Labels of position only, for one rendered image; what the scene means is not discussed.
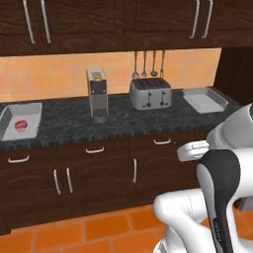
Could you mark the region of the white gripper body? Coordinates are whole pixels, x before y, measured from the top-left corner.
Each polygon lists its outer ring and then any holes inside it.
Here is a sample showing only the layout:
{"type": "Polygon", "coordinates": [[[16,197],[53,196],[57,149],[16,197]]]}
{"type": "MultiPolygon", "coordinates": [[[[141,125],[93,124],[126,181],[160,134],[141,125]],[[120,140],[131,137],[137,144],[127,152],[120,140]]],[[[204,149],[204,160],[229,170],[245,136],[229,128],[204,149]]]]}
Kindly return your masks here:
{"type": "Polygon", "coordinates": [[[177,155],[181,162],[199,160],[208,150],[206,140],[188,142],[177,149],[177,155]]]}

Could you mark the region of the grey tupperware container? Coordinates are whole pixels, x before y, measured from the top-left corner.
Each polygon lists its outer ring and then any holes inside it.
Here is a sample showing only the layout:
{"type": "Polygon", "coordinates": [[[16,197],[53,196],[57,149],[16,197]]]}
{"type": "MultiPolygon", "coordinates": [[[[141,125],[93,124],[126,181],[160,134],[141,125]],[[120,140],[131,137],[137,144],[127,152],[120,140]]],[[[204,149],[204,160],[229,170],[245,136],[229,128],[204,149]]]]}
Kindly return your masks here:
{"type": "Polygon", "coordinates": [[[42,103],[7,105],[0,114],[0,140],[21,140],[36,138],[42,119],[42,103]],[[25,120],[28,127],[17,132],[15,122],[25,120]]]}
{"type": "Polygon", "coordinates": [[[222,96],[208,87],[184,89],[183,98],[199,114],[223,112],[228,105],[222,96]]]}

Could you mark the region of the red raw steak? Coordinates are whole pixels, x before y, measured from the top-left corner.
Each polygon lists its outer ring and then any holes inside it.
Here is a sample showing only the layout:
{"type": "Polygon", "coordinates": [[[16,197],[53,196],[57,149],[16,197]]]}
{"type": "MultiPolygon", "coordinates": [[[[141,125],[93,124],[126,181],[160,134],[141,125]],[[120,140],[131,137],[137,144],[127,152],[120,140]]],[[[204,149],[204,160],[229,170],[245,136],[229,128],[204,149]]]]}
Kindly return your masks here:
{"type": "Polygon", "coordinates": [[[15,122],[15,130],[17,132],[25,131],[27,127],[28,127],[28,122],[25,120],[20,120],[20,121],[15,122]]]}

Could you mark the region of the dark wood base cupboard door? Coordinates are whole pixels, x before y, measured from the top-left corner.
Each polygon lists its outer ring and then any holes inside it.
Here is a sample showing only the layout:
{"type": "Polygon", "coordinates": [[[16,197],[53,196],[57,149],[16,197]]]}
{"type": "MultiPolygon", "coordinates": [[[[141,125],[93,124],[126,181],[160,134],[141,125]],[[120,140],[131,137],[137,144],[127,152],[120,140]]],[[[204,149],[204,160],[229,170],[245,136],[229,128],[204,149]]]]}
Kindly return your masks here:
{"type": "Polygon", "coordinates": [[[181,162],[177,155],[156,155],[152,152],[130,156],[131,201],[137,205],[152,204],[164,193],[198,188],[198,161],[181,162]],[[133,158],[137,161],[136,183],[132,182],[133,158]]]}
{"type": "Polygon", "coordinates": [[[12,169],[0,172],[0,210],[10,228],[55,221],[66,215],[53,169],[12,169]]]}
{"type": "Polygon", "coordinates": [[[68,203],[72,216],[84,216],[124,208],[127,204],[127,159],[64,162],[68,203]],[[73,193],[70,194],[66,168],[73,193]]]}

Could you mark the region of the dark wood drawer front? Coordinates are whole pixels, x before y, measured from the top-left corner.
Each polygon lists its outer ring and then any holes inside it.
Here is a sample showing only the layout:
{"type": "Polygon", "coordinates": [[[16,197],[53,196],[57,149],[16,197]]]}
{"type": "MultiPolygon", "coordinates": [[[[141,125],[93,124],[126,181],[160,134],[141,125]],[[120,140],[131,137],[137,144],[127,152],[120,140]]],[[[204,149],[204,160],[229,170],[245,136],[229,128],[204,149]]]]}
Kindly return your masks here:
{"type": "Polygon", "coordinates": [[[205,128],[196,128],[137,135],[129,140],[129,151],[131,154],[152,152],[156,155],[176,156],[179,147],[191,141],[204,140],[207,133],[205,128]],[[155,145],[153,142],[154,139],[163,141],[169,138],[171,143],[166,145],[155,145]]]}
{"type": "Polygon", "coordinates": [[[126,138],[112,138],[61,144],[58,146],[58,155],[62,162],[124,158],[128,157],[128,140],[126,138]],[[85,152],[85,148],[100,149],[103,146],[105,147],[104,152],[96,154],[85,152]]]}
{"type": "Polygon", "coordinates": [[[0,169],[31,168],[51,165],[58,162],[56,147],[39,147],[31,149],[0,151],[0,169]],[[30,159],[24,163],[10,164],[7,159],[22,159],[30,155],[30,159]]]}

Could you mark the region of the silver four-slot toaster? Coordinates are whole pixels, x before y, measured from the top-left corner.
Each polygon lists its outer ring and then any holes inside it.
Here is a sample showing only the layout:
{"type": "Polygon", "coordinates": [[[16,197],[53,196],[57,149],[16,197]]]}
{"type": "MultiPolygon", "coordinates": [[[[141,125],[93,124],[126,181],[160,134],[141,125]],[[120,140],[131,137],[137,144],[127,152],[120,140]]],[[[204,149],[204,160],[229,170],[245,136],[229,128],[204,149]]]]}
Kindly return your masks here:
{"type": "Polygon", "coordinates": [[[131,105],[140,111],[172,106],[172,89],[163,78],[133,79],[128,94],[131,105]]]}

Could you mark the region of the hanging metal utensil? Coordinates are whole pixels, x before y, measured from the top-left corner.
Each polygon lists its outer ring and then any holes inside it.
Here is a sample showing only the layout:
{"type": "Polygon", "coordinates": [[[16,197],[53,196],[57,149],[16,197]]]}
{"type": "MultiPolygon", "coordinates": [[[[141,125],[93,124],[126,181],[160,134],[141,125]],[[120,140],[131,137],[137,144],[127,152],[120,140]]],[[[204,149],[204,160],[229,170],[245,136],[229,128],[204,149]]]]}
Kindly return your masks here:
{"type": "Polygon", "coordinates": [[[134,71],[132,74],[132,79],[139,78],[139,74],[137,72],[137,51],[134,52],[134,71]]]}
{"type": "Polygon", "coordinates": [[[161,66],[160,66],[160,78],[164,76],[164,61],[165,61],[166,50],[162,50],[161,55],[161,66]]]}
{"type": "Polygon", "coordinates": [[[143,70],[141,73],[141,77],[146,77],[146,58],[147,58],[147,51],[143,52],[143,70]]]}
{"type": "Polygon", "coordinates": [[[155,70],[155,60],[156,60],[156,50],[153,51],[153,55],[152,55],[152,70],[150,72],[150,75],[152,77],[156,77],[158,72],[155,70]]]}

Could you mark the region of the dark wood tall cabinet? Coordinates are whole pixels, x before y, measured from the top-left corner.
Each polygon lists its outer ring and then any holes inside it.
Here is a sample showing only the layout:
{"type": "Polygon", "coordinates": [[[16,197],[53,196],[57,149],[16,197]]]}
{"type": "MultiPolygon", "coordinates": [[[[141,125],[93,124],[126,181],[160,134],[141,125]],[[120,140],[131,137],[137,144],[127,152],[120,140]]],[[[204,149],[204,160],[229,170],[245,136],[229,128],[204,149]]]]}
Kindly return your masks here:
{"type": "Polygon", "coordinates": [[[253,46],[221,50],[213,87],[241,105],[253,102],[253,46]]]}

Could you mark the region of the silver coffee machine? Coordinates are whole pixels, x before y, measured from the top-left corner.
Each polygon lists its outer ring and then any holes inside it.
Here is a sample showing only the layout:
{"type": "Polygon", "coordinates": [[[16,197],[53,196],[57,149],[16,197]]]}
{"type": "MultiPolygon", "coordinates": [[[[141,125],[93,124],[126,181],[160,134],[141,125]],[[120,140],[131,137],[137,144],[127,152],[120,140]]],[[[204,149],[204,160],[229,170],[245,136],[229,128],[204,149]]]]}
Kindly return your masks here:
{"type": "Polygon", "coordinates": [[[106,75],[101,66],[88,66],[86,74],[91,118],[102,124],[109,116],[106,75]]]}

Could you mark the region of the dark wood wall cupboard door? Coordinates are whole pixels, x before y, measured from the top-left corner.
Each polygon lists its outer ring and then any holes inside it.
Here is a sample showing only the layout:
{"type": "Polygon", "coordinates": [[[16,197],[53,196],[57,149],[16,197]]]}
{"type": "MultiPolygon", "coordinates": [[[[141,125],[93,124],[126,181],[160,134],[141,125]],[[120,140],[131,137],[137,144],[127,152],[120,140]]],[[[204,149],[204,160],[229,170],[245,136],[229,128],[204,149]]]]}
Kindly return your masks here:
{"type": "Polygon", "coordinates": [[[31,43],[22,0],[0,0],[0,56],[33,54],[37,47],[35,10],[31,0],[28,9],[35,37],[31,43]]]}
{"type": "Polygon", "coordinates": [[[125,48],[189,48],[195,0],[125,0],[125,48]]]}
{"type": "Polygon", "coordinates": [[[44,0],[51,43],[46,52],[84,53],[124,49],[124,0],[44,0]]]}
{"type": "Polygon", "coordinates": [[[253,46],[253,0],[213,0],[209,33],[203,40],[213,47],[253,46]]]}

